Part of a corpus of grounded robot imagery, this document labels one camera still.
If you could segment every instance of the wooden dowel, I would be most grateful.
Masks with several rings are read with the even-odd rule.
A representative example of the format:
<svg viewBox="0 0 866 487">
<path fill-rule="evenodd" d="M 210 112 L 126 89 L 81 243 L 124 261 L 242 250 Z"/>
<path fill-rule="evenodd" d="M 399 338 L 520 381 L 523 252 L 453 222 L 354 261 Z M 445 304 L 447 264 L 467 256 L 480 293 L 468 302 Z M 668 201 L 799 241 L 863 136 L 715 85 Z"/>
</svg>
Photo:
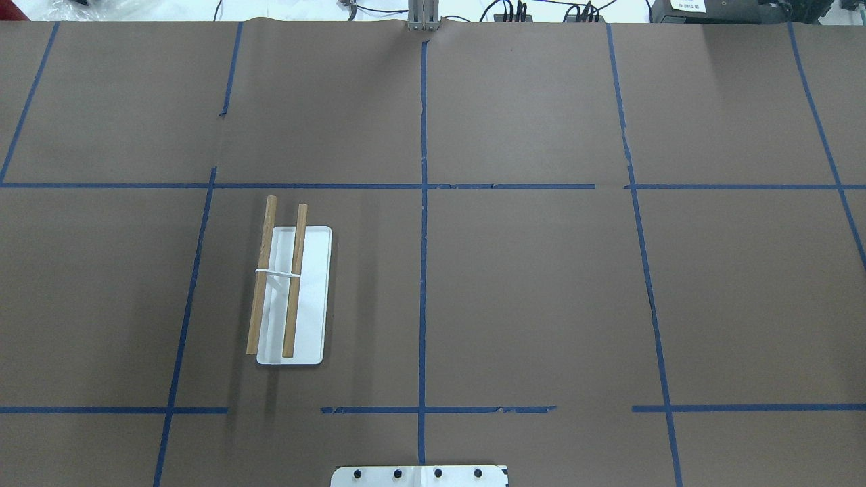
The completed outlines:
<svg viewBox="0 0 866 487">
<path fill-rule="evenodd" d="M 270 244 L 274 236 L 274 221 L 276 220 L 276 196 L 268 196 L 265 204 L 265 221 L 262 224 L 262 247 L 259 249 L 258 269 L 267 269 L 270 265 Z M 247 336 L 247 354 L 259 351 L 259 333 L 262 329 L 262 315 L 265 309 L 265 286 L 268 275 L 264 272 L 255 273 L 255 290 L 253 291 L 253 311 L 249 315 L 249 336 Z"/>
<path fill-rule="evenodd" d="M 307 236 L 307 206 L 298 205 L 298 224 L 294 227 L 294 252 L 292 252 L 292 274 L 301 273 L 304 261 L 304 238 Z M 298 325 L 298 300 L 301 297 L 301 279 L 290 277 L 288 285 L 288 307 L 286 309 L 286 333 L 282 338 L 282 356 L 294 356 L 294 332 Z"/>
</svg>

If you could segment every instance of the blue tape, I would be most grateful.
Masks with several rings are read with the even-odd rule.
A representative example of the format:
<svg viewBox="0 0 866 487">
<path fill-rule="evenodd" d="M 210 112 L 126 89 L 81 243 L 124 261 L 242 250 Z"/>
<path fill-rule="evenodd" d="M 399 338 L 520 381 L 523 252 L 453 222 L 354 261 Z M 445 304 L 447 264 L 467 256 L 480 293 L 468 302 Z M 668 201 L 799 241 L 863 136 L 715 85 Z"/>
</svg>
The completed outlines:
<svg viewBox="0 0 866 487">
<path fill-rule="evenodd" d="M 2 183 L 0 188 L 28 189 L 198 189 L 207 183 Z"/>
<path fill-rule="evenodd" d="M 210 170 L 210 182 L 208 183 L 208 194 L 204 199 L 204 211 L 202 223 L 198 228 L 198 241 L 196 243 L 196 256 L 192 261 L 192 275 L 190 277 L 190 289 L 186 295 L 186 307 L 184 308 L 184 321 L 180 327 L 180 338 L 178 339 L 178 353 L 174 360 L 174 372 L 171 375 L 171 389 L 168 393 L 168 406 L 163 424 L 162 439 L 159 442 L 159 455 L 157 456 L 157 467 L 153 474 L 153 487 L 159 487 L 162 479 L 163 464 L 165 464 L 165 449 L 168 447 L 168 438 L 171 433 L 171 416 L 174 409 L 175 398 L 178 396 L 178 382 L 180 381 L 180 368 L 184 363 L 184 350 L 186 349 L 186 334 L 190 327 L 192 316 L 192 298 L 196 293 L 198 281 L 198 268 L 202 261 L 202 247 L 204 246 L 204 232 L 207 230 L 208 217 L 210 216 L 210 201 L 213 199 L 214 184 L 217 180 L 217 169 Z"/>
<path fill-rule="evenodd" d="M 627 185 L 638 190 L 837 190 L 837 185 Z"/>
<path fill-rule="evenodd" d="M 424 414 L 427 374 L 427 44 L 421 43 L 421 282 L 418 318 L 418 464 L 426 464 Z"/>
<path fill-rule="evenodd" d="M 576 184 L 576 185 L 555 185 L 555 184 L 498 184 L 498 183 L 481 183 L 481 184 L 434 184 L 429 185 L 433 190 L 594 190 L 595 185 Z"/>
<path fill-rule="evenodd" d="M 617 95 L 617 110 L 619 112 L 619 126 L 623 135 L 623 150 L 625 151 L 625 159 L 628 162 L 629 183 L 631 192 L 631 203 L 635 211 L 635 224 L 637 225 L 637 241 L 641 248 L 641 261 L 643 263 L 643 279 L 647 288 L 647 298 L 649 299 L 649 311 L 652 318 L 653 335 L 656 341 L 656 361 L 658 363 L 658 375 L 662 382 L 662 397 L 665 406 L 670 406 L 670 391 L 668 387 L 668 373 L 664 365 L 664 352 L 662 350 L 662 334 L 658 327 L 658 314 L 656 312 L 656 298 L 652 289 L 652 276 L 650 274 L 650 260 L 647 257 L 646 240 L 643 235 L 643 222 L 641 221 L 640 204 L 637 200 L 637 189 L 635 181 L 635 169 L 631 159 L 631 150 L 629 149 L 629 141 L 625 137 L 625 109 L 623 105 L 623 94 L 619 86 L 619 72 L 617 69 L 617 53 L 613 45 L 613 30 L 608 23 L 607 28 L 607 43 L 611 55 L 611 69 L 613 72 L 613 86 Z M 676 431 L 674 428 L 674 415 L 667 411 L 666 420 L 668 423 L 668 441 L 670 442 L 670 456 L 674 464 L 674 480 L 676 487 L 682 487 L 682 471 L 680 469 L 680 452 L 676 445 Z"/>
<path fill-rule="evenodd" d="M 632 412 L 866 411 L 866 404 L 685 404 L 632 406 Z"/>
<path fill-rule="evenodd" d="M 159 483 L 162 482 L 162 469 L 163 465 L 165 465 L 165 451 L 168 448 L 168 435 L 171 432 L 171 413 L 168 412 L 165 415 L 165 422 L 163 423 L 163 434 L 162 439 L 159 441 L 159 454 L 157 456 L 157 468 L 153 472 L 153 487 L 159 487 Z"/>
<path fill-rule="evenodd" d="M 0 406 L 2 414 L 165 414 L 164 407 Z"/>
<path fill-rule="evenodd" d="M 425 406 L 425 414 L 547 414 L 556 406 Z M 322 407 L 322 414 L 417 414 L 417 406 L 336 406 Z"/>
<path fill-rule="evenodd" d="M 148 406 L 0 406 L 0 414 L 166 414 Z M 175 407 L 175 414 L 228 414 L 228 407 Z"/>
<path fill-rule="evenodd" d="M 220 183 L 217 189 L 295 189 L 295 190 L 418 190 L 421 185 L 376 183 Z"/>
<path fill-rule="evenodd" d="M 231 54 L 231 65 L 229 66 L 229 80 L 225 83 L 225 100 L 223 101 L 223 111 L 219 116 L 224 116 L 229 112 L 229 101 L 231 101 L 231 85 L 235 82 L 235 67 L 237 66 L 237 51 L 241 47 L 241 33 L 243 32 L 243 22 L 237 23 L 237 34 L 235 34 L 235 50 Z"/>
<path fill-rule="evenodd" d="M 228 407 L 175 407 L 173 414 L 228 414 Z"/>
<path fill-rule="evenodd" d="M 45 45 L 45 52 L 42 53 L 42 60 L 39 62 L 39 69 L 36 70 L 36 77 L 33 78 L 33 84 L 30 85 L 30 92 L 27 93 L 27 100 L 24 102 L 24 108 L 21 110 L 21 116 L 18 117 L 18 125 L 15 126 L 15 132 L 12 134 L 12 140 L 9 143 L 9 151 L 6 152 L 6 159 L 3 160 L 3 168 L 0 169 L 0 183 L 6 179 L 6 172 L 9 170 L 9 164 L 12 162 L 12 154 L 15 153 L 15 146 L 18 145 L 18 137 L 21 136 L 21 130 L 24 128 L 24 121 L 27 119 L 27 113 L 30 111 L 30 103 L 33 102 L 33 96 L 36 94 L 36 88 L 39 86 L 39 80 L 42 79 L 42 71 L 45 70 L 45 64 L 48 62 L 48 55 L 51 54 L 51 47 L 54 46 L 54 40 L 57 37 L 57 29 L 60 28 L 60 23 L 55 22 L 51 28 L 51 36 L 48 37 L 48 44 Z"/>
<path fill-rule="evenodd" d="M 803 61 L 800 59 L 800 50 L 797 47 L 797 37 L 794 35 L 794 25 L 790 22 L 788 23 L 788 36 L 791 38 L 791 48 L 794 53 L 794 61 L 797 62 L 797 71 L 799 71 L 800 80 L 803 82 L 803 90 L 806 94 L 806 100 L 809 102 L 809 109 L 812 112 L 812 118 L 815 119 L 815 127 L 818 128 L 818 135 L 821 137 L 821 145 L 824 146 L 824 154 L 827 156 L 827 163 L 830 164 L 830 172 L 833 173 L 833 180 L 836 181 L 836 186 L 839 191 L 839 199 L 842 200 L 845 217 L 848 218 L 848 226 L 851 228 L 851 233 L 854 235 L 854 244 L 857 247 L 857 252 L 860 254 L 860 262 L 863 265 L 863 269 L 866 269 L 866 250 L 863 248 L 863 241 L 860 239 L 860 232 L 857 231 L 854 215 L 851 213 L 851 208 L 848 205 L 848 198 L 845 196 L 842 179 L 839 177 L 839 171 L 836 168 L 836 161 L 833 159 L 833 152 L 830 150 L 830 143 L 827 141 L 827 134 L 824 132 L 824 124 L 821 123 L 821 117 L 818 116 L 818 108 L 815 106 L 815 101 L 812 99 L 809 81 L 806 79 L 806 72 L 803 70 Z"/>
<path fill-rule="evenodd" d="M 547 414 L 556 406 L 427 406 L 433 414 L 491 414 L 495 412 L 515 414 Z"/>
<path fill-rule="evenodd" d="M 417 414 L 418 406 L 337 406 L 320 410 L 322 414 Z"/>
</svg>

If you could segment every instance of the black cable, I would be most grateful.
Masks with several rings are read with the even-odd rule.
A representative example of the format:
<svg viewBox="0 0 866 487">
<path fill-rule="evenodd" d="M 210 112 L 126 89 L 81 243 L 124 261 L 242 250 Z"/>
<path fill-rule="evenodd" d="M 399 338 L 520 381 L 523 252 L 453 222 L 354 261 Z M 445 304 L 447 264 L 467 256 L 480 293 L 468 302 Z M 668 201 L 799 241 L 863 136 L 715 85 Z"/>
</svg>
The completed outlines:
<svg viewBox="0 0 866 487">
<path fill-rule="evenodd" d="M 535 0 L 535 1 L 536 2 L 543 2 L 543 3 L 556 3 L 557 5 L 577 5 L 574 2 L 555 2 L 553 0 Z"/>
<path fill-rule="evenodd" d="M 223 0 L 219 0 L 219 3 L 216 4 L 216 9 L 214 10 L 214 22 L 217 21 L 217 14 L 219 13 L 219 8 L 223 6 Z"/>
<path fill-rule="evenodd" d="M 812 2 L 806 3 L 805 7 L 803 8 L 803 19 L 800 22 L 808 23 L 806 21 L 809 19 L 809 17 L 810 17 L 809 14 L 811 13 L 813 8 L 815 8 L 815 3 L 812 3 Z"/>
<path fill-rule="evenodd" d="M 353 3 L 353 5 L 355 5 L 356 7 L 358 7 L 358 8 L 361 9 L 361 10 L 364 10 L 364 11 L 367 11 L 367 12 L 376 12 L 376 13 L 379 13 L 379 14 L 405 14 L 405 13 L 408 13 L 408 12 L 409 12 L 408 10 L 376 10 L 376 9 L 368 9 L 367 7 L 364 7 L 364 6 L 358 5 L 357 3 Z"/>
<path fill-rule="evenodd" d="M 790 22 L 791 17 L 794 15 L 794 10 L 791 7 L 791 4 L 788 2 L 779 2 L 779 7 L 781 7 L 781 9 L 785 11 L 785 20 Z"/>
<path fill-rule="evenodd" d="M 592 4 L 592 0 L 587 2 L 587 4 L 590 6 L 590 11 L 589 11 L 588 15 L 586 16 L 586 21 L 587 22 L 598 22 L 598 17 L 599 17 L 598 9 L 596 8 L 595 5 Z"/>
<path fill-rule="evenodd" d="M 355 20 L 355 16 L 358 14 L 358 6 L 355 5 L 355 0 L 339 0 L 339 2 L 342 3 L 344 7 L 349 7 L 349 18 L 346 20 L 348 22 Z"/>
<path fill-rule="evenodd" d="M 568 22 L 568 14 L 572 13 L 572 10 L 574 10 L 574 9 L 578 9 L 578 12 L 580 12 L 580 6 L 579 5 L 572 5 L 571 7 L 568 8 L 568 10 L 565 11 L 565 16 L 562 17 L 562 23 Z"/>
<path fill-rule="evenodd" d="M 499 2 L 500 2 L 500 0 L 493 0 L 493 2 L 491 2 L 490 5 L 488 5 L 488 7 L 486 9 L 484 9 L 484 13 L 481 14 L 481 20 L 479 20 L 478 22 L 484 22 L 484 17 L 487 15 L 487 13 L 490 11 L 490 9 L 492 9 L 493 6 Z"/>
<path fill-rule="evenodd" d="M 503 0 L 502 6 L 507 5 L 507 11 L 502 13 L 502 21 L 503 22 L 514 22 L 514 4 L 511 3 L 511 0 Z"/>
</svg>

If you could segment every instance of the white floor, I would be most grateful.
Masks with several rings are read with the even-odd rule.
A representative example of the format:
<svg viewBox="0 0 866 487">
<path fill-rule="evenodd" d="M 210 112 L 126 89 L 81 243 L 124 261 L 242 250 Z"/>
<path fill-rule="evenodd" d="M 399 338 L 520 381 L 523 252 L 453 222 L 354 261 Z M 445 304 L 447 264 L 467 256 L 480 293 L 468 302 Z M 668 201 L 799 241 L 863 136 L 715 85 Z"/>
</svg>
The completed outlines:
<svg viewBox="0 0 866 487">
<path fill-rule="evenodd" d="M 212 20 L 219 0 L 90 0 L 90 8 L 79 7 L 70 0 L 15 0 L 33 20 L 130 20 L 130 21 L 206 21 Z M 359 0 L 365 7 L 379 10 L 404 10 L 406 0 Z M 477 21 L 489 0 L 441 0 L 443 16 L 464 16 Z M 607 2 L 598 2 L 598 6 Z M 529 13 L 535 22 L 561 22 L 568 7 L 533 0 Z M 500 6 L 490 10 L 501 11 Z M 645 23 L 647 7 L 644 0 L 617 0 L 604 9 L 609 23 Z M 217 20 L 239 21 L 253 17 L 281 20 L 346 20 L 348 8 L 338 0 L 223 0 Z M 404 18 L 404 14 L 371 14 L 359 11 L 356 20 L 378 20 L 383 17 Z M 825 25 L 862 25 L 857 12 L 848 12 L 834 4 L 821 19 Z"/>
</svg>

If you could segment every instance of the white sticker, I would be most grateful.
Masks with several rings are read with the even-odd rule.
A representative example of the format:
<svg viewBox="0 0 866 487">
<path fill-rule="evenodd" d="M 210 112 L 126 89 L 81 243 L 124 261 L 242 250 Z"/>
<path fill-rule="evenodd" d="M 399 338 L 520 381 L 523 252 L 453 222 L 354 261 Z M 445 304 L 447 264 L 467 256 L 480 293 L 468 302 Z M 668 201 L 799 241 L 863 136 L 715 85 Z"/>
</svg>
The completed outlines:
<svg viewBox="0 0 866 487">
<path fill-rule="evenodd" d="M 707 13 L 707 5 L 704 4 L 704 0 L 670 0 L 670 7 L 684 12 Z"/>
</svg>

